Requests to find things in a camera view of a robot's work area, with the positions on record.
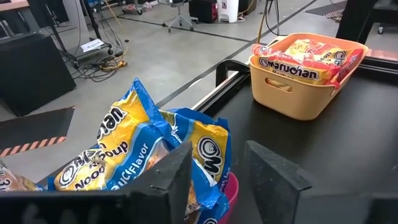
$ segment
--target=white container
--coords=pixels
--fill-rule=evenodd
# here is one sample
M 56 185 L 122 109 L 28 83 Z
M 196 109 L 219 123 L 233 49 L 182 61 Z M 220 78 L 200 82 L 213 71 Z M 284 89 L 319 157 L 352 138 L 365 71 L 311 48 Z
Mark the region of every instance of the white container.
M 217 0 L 218 20 L 236 22 L 238 20 L 239 0 Z

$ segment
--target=pink container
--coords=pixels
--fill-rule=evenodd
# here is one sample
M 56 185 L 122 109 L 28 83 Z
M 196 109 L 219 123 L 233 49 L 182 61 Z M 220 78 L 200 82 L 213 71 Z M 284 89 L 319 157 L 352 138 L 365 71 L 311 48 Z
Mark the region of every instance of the pink container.
M 218 224 L 226 224 L 228 222 L 228 218 L 231 215 L 236 202 L 238 201 L 238 192 L 239 192 L 239 182 L 236 176 L 231 172 L 228 179 L 228 184 L 225 188 L 225 195 L 229 200 L 229 210 L 226 212 Z

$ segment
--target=basket handle hole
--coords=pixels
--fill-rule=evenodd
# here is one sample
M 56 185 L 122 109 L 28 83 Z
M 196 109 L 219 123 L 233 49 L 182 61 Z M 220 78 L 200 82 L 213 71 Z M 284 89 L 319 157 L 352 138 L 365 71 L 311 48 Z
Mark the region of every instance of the basket handle hole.
M 271 87 L 277 88 L 278 90 L 285 91 L 287 93 L 291 93 L 293 90 L 292 86 L 282 83 L 280 81 L 273 80 L 271 78 L 266 78 L 266 84 Z

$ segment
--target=orange plastic basket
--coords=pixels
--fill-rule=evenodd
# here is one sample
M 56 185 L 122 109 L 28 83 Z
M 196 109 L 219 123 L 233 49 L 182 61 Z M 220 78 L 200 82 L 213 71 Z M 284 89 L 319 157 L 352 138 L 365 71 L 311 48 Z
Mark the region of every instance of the orange plastic basket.
M 270 45 L 273 49 L 285 51 L 297 39 L 312 39 L 337 45 L 342 49 L 363 49 L 361 58 L 352 65 L 352 70 L 340 82 L 340 88 L 334 85 L 312 85 L 263 70 L 253 64 L 256 56 L 250 58 L 251 85 L 254 99 L 260 104 L 276 110 L 286 116 L 302 121 L 315 119 L 328 103 L 345 86 L 352 73 L 365 58 L 368 47 L 357 42 L 336 39 L 317 34 L 296 33 Z M 284 83 L 291 87 L 289 91 L 277 88 L 266 82 L 267 79 Z

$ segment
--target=black conveyor belt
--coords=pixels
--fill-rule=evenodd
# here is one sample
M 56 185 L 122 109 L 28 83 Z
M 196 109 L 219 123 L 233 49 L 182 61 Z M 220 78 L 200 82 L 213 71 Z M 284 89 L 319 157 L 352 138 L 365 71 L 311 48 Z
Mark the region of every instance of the black conveyor belt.
M 229 224 L 262 223 L 244 165 L 244 143 L 254 140 L 296 162 L 329 189 L 398 189 L 398 87 L 363 78 L 358 69 L 313 121 L 297 121 L 255 102 L 247 78 L 214 116 L 229 121 L 233 172 L 240 184 Z

